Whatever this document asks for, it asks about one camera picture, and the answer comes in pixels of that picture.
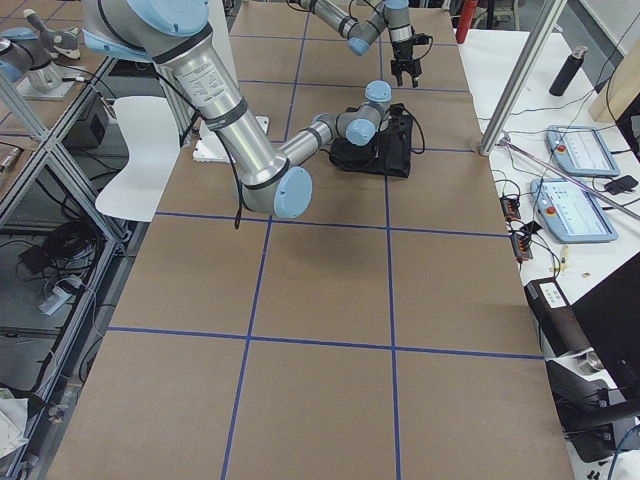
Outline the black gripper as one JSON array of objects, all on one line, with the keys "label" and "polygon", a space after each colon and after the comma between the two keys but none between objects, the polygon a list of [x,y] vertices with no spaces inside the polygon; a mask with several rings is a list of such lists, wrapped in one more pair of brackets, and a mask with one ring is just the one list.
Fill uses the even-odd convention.
[{"label": "black gripper", "polygon": [[393,52],[393,59],[390,61],[391,74],[396,79],[398,86],[403,85],[404,70],[407,70],[407,73],[411,77],[412,87],[417,88],[419,86],[422,67],[421,60],[413,57],[414,45],[414,38],[391,42]]}]

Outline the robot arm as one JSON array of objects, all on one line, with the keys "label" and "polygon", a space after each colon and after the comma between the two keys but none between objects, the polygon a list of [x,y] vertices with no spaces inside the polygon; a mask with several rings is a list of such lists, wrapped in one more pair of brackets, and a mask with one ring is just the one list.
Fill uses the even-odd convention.
[{"label": "robot arm", "polygon": [[391,87],[370,82],[357,109],[321,114],[276,147],[215,51],[208,15],[205,1],[86,1],[83,34],[95,52],[169,69],[230,157],[240,206],[296,218],[313,193],[303,163],[336,139],[369,144],[387,120]]},{"label": "robot arm", "polygon": [[365,20],[358,20],[332,1],[288,1],[296,11],[314,14],[347,40],[350,50],[363,56],[378,38],[387,31],[393,58],[390,60],[391,74],[399,86],[403,85],[403,74],[411,78],[413,88],[419,86],[422,75],[421,57],[414,56],[416,45],[432,45],[433,38],[417,33],[411,24],[408,1],[380,1],[370,5],[372,13]]}]

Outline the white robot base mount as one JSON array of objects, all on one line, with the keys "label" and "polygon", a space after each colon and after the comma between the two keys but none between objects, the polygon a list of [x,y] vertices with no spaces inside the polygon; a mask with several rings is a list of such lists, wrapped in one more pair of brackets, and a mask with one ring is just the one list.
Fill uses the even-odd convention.
[{"label": "white robot base mount", "polygon": [[214,123],[211,121],[203,124],[217,135],[244,176],[260,176],[263,175],[263,171],[282,164],[281,156],[251,111],[245,112],[235,122],[218,130],[213,129]]}]

